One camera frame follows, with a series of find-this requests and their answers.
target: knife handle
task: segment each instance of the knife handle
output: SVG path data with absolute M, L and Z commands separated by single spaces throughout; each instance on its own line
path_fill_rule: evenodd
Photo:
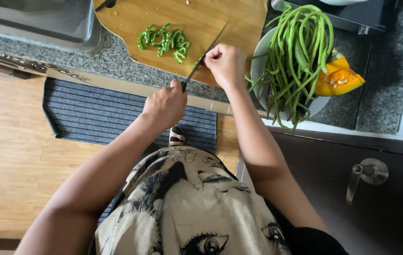
M 181 82 L 182 92 L 186 91 L 187 84 L 185 82 Z

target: countertop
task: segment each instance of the countertop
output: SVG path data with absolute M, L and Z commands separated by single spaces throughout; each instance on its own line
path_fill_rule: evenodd
M 266 20 L 277 14 L 269 9 Z M 403 112 L 403 3 L 393 31 L 371 37 L 335 29 L 334 46 L 344 53 L 353 70 L 365 76 L 366 83 L 360 89 L 332 97 L 309 120 L 364 132 L 395 134 Z M 2 34 L 0 53 L 157 87 L 168 86 L 174 78 L 183 79 L 132 61 L 124 42 L 109 32 L 104 36 L 103 48 L 95 55 Z M 188 90 L 194 96 L 228 102 L 221 88 L 191 81 Z M 262 109 L 255 96 L 252 98 L 256 107 Z

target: person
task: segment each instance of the person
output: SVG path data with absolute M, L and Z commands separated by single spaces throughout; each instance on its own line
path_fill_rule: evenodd
M 122 134 L 62 184 L 15 253 L 346 254 L 261 121 L 244 82 L 245 61 L 239 48 L 222 43 L 204 59 L 231 103 L 256 193 L 215 155 L 183 146 L 184 131 L 174 126 L 185 114 L 188 92 L 172 80 L 147 98 Z M 136 165 L 167 129 L 170 146 Z M 113 198 L 114 209 L 97 227 Z

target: shoe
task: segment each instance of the shoe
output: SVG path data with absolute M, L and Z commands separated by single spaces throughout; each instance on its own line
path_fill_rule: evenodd
M 184 133 L 180 127 L 174 126 L 170 129 L 170 139 L 168 139 L 168 147 L 184 146 Z

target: bunch of long beans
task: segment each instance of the bunch of long beans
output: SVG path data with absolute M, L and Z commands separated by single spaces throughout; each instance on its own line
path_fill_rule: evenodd
M 249 91 L 262 84 L 258 99 L 261 98 L 264 84 L 269 83 L 266 93 L 267 117 L 274 106 L 273 124 L 277 120 L 281 127 L 286 128 L 279 112 L 290 107 L 288 121 L 291 120 L 296 128 L 299 122 L 310 117 L 308 108 L 315 99 L 313 92 L 319 72 L 328 72 L 326 59 L 332 51 L 334 32 L 329 18 L 314 5 L 304 5 L 292 11 L 288 9 L 265 27 L 276 20 L 278 25 L 265 54 L 268 59 L 263 74 L 257 80 L 247 76 L 246 79 L 252 83 Z M 329 27 L 329 36 L 325 24 Z

